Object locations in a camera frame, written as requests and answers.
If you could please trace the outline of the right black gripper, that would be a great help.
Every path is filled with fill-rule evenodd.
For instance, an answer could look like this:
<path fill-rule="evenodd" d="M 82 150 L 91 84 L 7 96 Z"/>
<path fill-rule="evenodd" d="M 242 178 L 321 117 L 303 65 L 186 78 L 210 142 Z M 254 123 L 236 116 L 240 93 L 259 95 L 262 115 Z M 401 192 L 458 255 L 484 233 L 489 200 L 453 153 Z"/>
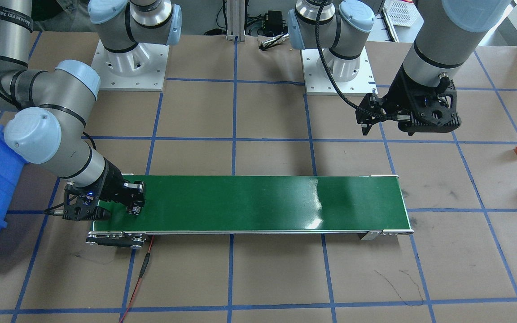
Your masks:
<path fill-rule="evenodd" d="M 107 159 L 104 161 L 102 174 L 92 184 L 93 195 L 102 201 L 115 201 L 125 205 L 127 214 L 139 215 L 145 206 L 145 182 L 127 182 L 118 167 Z"/>

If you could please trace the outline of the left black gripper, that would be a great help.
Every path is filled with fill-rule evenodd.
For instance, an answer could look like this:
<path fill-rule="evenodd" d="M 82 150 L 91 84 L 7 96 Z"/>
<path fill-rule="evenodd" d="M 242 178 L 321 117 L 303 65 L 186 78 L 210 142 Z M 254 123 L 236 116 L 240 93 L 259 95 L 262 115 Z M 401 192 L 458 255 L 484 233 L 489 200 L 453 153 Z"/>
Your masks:
<path fill-rule="evenodd" d="M 400 68 L 388 93 L 380 98 L 367 93 L 355 112 L 364 136 L 371 127 L 386 120 L 386 114 L 400 114 L 398 128 L 409 135 L 417 132 L 448 133 L 461 126 L 457 113 L 457 91 L 449 76 L 437 76 L 434 86 L 415 82 Z"/>

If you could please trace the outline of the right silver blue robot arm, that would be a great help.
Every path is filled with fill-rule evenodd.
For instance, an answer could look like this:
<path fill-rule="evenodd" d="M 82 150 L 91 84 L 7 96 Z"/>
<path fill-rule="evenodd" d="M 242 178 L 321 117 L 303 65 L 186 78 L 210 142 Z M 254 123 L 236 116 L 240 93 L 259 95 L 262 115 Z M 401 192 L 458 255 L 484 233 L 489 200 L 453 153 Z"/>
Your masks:
<path fill-rule="evenodd" d="M 147 44 L 176 45 L 181 7 L 170 0 L 88 0 L 90 22 L 109 59 L 109 69 L 131 76 L 150 62 Z M 88 64 L 61 61 L 53 71 L 28 66 L 34 31 L 30 0 L 0 0 L 0 111 L 14 112 L 6 144 L 29 163 L 66 180 L 63 218 L 108 219 L 101 201 L 132 215 L 145 205 L 145 183 L 129 182 L 118 167 L 83 139 L 101 79 Z"/>

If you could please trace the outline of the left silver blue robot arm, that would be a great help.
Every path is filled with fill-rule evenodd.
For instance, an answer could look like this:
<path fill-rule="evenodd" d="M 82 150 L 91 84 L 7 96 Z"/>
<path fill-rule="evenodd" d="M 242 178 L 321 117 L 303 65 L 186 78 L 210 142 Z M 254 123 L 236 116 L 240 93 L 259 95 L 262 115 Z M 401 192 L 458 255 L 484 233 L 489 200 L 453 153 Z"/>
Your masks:
<path fill-rule="evenodd" d="M 341 64 L 356 63 L 375 21 L 360 0 L 298 0 L 287 24 L 294 49 L 315 49 L 336 93 L 355 109 L 363 135 L 387 120 L 400 131 L 449 133 L 461 126 L 454 76 L 494 27 L 508 0 L 416 0 L 423 24 L 387 94 L 367 93 L 360 104 L 338 87 Z"/>

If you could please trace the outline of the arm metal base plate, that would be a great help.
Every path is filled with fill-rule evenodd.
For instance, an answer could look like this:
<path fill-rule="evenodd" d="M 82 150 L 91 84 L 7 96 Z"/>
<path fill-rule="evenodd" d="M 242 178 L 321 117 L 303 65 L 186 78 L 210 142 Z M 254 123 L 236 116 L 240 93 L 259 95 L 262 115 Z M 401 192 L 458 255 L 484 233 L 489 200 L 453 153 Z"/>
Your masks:
<path fill-rule="evenodd" d="M 112 53 L 98 42 L 92 68 L 101 79 L 101 91 L 161 92 L 170 46 L 139 43 L 127 53 Z"/>
<path fill-rule="evenodd" d="M 336 96 L 336 90 L 325 72 L 317 49 L 301 50 L 300 53 L 306 94 Z M 378 93 L 365 47 L 359 57 L 351 61 L 335 57 L 328 49 L 323 49 L 323 54 L 333 79 L 345 96 Z"/>

